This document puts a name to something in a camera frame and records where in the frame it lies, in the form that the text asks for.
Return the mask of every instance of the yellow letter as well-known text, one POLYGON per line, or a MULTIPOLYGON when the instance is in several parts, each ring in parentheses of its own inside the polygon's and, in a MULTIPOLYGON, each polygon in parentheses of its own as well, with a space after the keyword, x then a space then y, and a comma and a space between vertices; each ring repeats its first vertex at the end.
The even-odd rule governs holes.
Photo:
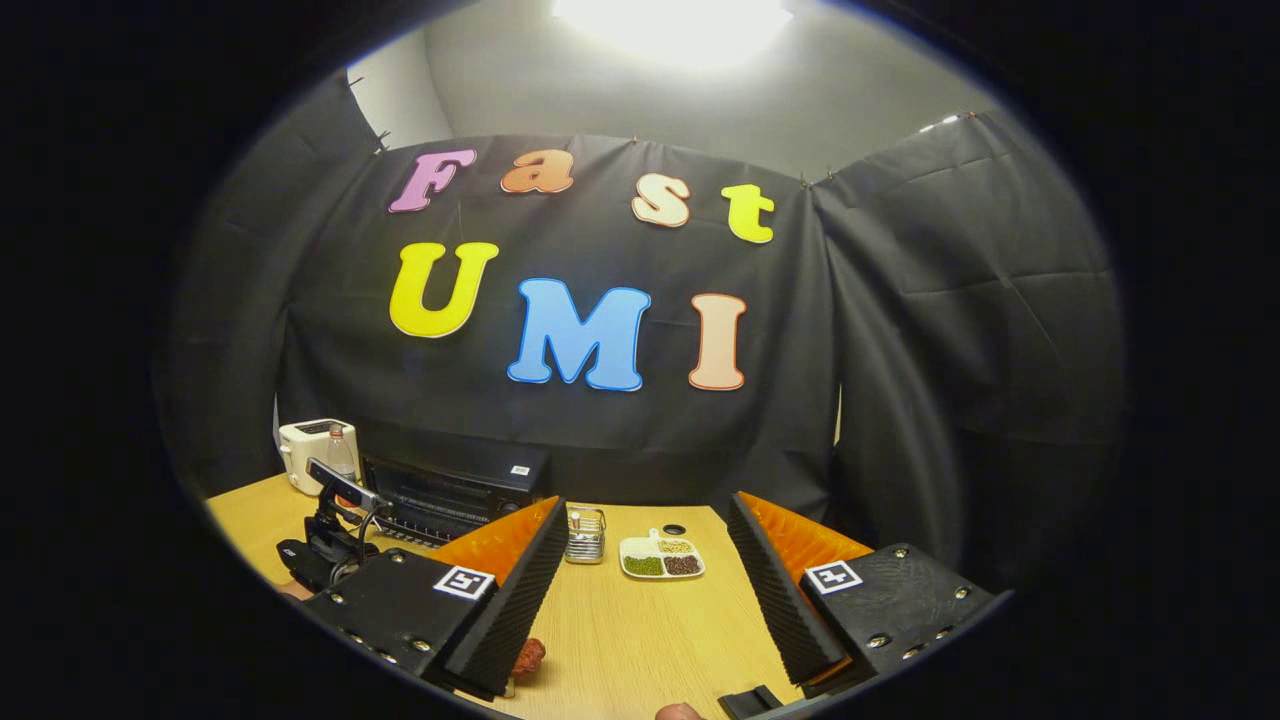
POLYGON ((498 246, 489 242, 465 242, 454 250, 462 261, 458 279, 453 283, 453 296, 440 310, 422 307, 422 292, 431 265, 444 258, 444 246, 435 242, 415 242, 401 250, 401 272, 392 288, 392 323, 404 334, 415 337, 444 337, 471 316, 480 291, 480 275, 485 263, 498 256, 498 246))
POLYGON ((563 150, 535 150, 516 158, 516 169, 498 183, 507 192, 559 192, 573 184, 573 156, 563 150))
POLYGON ((773 228, 760 227, 760 210, 773 211, 773 201, 760 196, 755 184, 735 184, 721 191, 728 197, 728 229, 748 242, 773 240, 773 228))
POLYGON ((699 389, 737 389, 746 378, 737 369, 737 318, 746 302, 732 295, 695 295, 694 307, 703 318, 703 338, 698 347, 698 366, 689 373, 689 384, 699 389))
POLYGON ((655 225, 678 228, 689 222, 689 186, 680 178, 668 178, 658 173, 641 176, 636 181, 636 195, 631 199, 631 211, 636 218, 655 225))

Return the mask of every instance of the blue letter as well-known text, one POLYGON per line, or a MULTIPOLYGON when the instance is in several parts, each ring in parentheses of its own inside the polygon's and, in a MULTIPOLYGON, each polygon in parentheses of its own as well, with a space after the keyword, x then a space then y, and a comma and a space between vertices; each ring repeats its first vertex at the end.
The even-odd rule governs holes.
POLYGON ((545 383, 552 369, 543 363, 550 346, 552 357, 566 383, 577 379, 591 351, 595 366, 586 373, 586 384, 596 389, 631 392, 640 389, 636 373, 636 336, 640 315, 649 307, 649 296, 630 287, 604 293, 586 322, 579 320, 577 307, 561 281, 529 278, 520 283, 520 295, 529 306, 520 357, 507 368, 507 377, 522 383, 545 383))

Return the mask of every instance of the white plate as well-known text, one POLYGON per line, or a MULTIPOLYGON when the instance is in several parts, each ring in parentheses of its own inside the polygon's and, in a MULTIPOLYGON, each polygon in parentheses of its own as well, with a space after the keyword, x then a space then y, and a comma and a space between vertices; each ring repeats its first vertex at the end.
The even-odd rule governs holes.
POLYGON ((696 578, 698 575, 701 575, 707 570, 707 564, 703 562, 703 556, 698 552, 698 547, 694 543, 686 541, 685 538, 664 538, 664 537, 660 537, 660 536, 658 536, 658 529, 657 528, 650 528, 649 529, 649 537, 646 537, 646 538, 623 538, 622 542, 618 543, 618 565, 622 568, 623 573, 626 573, 627 575, 631 575, 632 578, 640 578, 641 580, 678 580, 678 579, 682 579, 682 578, 696 578), (687 551, 677 551, 677 552, 663 552, 662 550, 659 550, 659 544, 658 544, 659 542, 682 542, 682 543, 685 543, 685 544, 689 546, 689 550, 687 551), (694 557, 698 559, 698 571, 696 573, 689 573, 686 575, 672 575, 671 573, 668 573, 667 571, 667 564, 662 562, 662 559, 663 557, 682 557, 685 555, 692 555, 694 557), (649 559, 649 557, 657 557, 658 561, 662 562, 662 574, 660 575, 637 575, 637 574, 632 573, 631 570, 627 570, 627 565, 626 565, 626 559, 627 557, 635 557, 636 560, 645 560, 645 559, 649 559))

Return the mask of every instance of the spice container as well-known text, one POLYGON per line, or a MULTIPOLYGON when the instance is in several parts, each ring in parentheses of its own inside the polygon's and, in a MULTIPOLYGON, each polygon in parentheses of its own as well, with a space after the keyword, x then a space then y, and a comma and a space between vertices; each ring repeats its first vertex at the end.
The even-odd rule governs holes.
POLYGON ((705 570, 694 543, 659 537, 657 528, 649 530, 649 537, 618 543, 618 559, 622 571, 632 578, 672 580, 696 578, 705 570))
POLYGON ((568 543, 564 560, 582 565, 604 562, 604 510, 585 505, 566 505, 568 543))

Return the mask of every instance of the ceiling light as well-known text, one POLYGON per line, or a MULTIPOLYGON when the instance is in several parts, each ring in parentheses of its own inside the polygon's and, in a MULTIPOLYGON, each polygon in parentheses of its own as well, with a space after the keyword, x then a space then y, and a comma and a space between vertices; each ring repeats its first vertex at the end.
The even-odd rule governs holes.
POLYGON ((557 0, 552 14, 652 63, 728 68, 791 19, 777 0, 557 0))

